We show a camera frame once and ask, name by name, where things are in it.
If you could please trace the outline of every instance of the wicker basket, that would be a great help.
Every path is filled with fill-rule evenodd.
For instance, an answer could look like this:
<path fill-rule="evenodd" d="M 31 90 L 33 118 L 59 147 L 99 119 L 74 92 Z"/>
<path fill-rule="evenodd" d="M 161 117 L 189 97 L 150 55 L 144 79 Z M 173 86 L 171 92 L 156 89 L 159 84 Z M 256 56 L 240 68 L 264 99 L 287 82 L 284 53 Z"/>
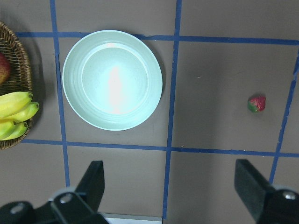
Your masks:
<path fill-rule="evenodd" d="M 32 93 L 32 74 L 26 50 L 13 31 L 0 21 L 0 52 L 10 62 L 11 74 L 9 79 L 0 84 L 0 96 L 15 92 L 28 91 Z M 32 118 L 26 121 L 28 130 L 21 137 L 0 141 L 0 149 L 10 148 L 22 141 L 30 131 Z"/>

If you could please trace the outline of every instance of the red strawberry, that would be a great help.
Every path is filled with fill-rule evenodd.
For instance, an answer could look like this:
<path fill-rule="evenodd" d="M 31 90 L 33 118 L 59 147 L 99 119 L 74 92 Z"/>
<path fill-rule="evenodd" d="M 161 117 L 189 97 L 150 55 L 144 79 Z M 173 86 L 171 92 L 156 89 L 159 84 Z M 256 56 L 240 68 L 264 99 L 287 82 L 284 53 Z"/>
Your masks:
<path fill-rule="evenodd" d="M 265 109 L 266 106 L 266 97 L 264 96 L 259 96 L 259 97 L 254 97 L 248 100 L 248 109 L 251 112 L 260 112 Z"/>
<path fill-rule="evenodd" d="M 10 64 L 6 57 L 0 53 L 0 84 L 4 83 L 10 75 Z"/>

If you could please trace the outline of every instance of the plate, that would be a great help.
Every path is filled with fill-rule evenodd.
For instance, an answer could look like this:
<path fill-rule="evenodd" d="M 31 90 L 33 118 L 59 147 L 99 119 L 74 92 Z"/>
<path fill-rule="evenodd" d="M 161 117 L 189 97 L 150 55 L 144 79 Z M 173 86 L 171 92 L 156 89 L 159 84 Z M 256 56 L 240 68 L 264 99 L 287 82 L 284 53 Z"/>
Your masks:
<path fill-rule="evenodd" d="M 111 131 L 143 123 L 162 93 L 154 54 L 136 37 L 117 30 L 98 31 L 78 41 L 65 60 L 62 82 L 75 113 Z"/>

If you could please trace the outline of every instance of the banana bunch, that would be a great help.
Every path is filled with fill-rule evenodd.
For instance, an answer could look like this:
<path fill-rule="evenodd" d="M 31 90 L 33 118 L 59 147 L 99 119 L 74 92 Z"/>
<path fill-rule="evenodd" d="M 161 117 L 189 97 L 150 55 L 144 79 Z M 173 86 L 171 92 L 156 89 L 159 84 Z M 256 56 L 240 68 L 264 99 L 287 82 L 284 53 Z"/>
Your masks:
<path fill-rule="evenodd" d="M 30 92 L 11 92 L 0 96 L 0 140 L 15 139 L 27 131 L 25 121 L 39 109 L 39 104 L 31 100 Z"/>

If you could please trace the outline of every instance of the screw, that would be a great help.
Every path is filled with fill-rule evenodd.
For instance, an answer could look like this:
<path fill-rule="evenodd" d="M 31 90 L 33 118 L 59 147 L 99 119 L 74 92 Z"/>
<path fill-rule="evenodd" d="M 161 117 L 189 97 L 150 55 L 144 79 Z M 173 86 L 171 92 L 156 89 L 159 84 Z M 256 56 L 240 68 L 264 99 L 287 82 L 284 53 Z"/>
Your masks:
<path fill-rule="evenodd" d="M 292 191 L 284 191 L 282 194 L 288 200 L 295 200 L 296 199 L 296 195 Z"/>
<path fill-rule="evenodd" d="M 24 205 L 23 203 L 18 203 L 16 206 L 14 206 L 14 207 L 10 210 L 10 213 L 11 213 L 11 214 L 16 214 L 16 213 L 18 213 L 18 212 L 20 212 L 20 211 L 23 210 L 24 206 L 25 206 L 25 205 Z"/>
<path fill-rule="evenodd" d="M 61 204 L 68 203 L 72 197 L 73 196 L 70 193 L 68 193 L 60 199 L 60 203 Z"/>

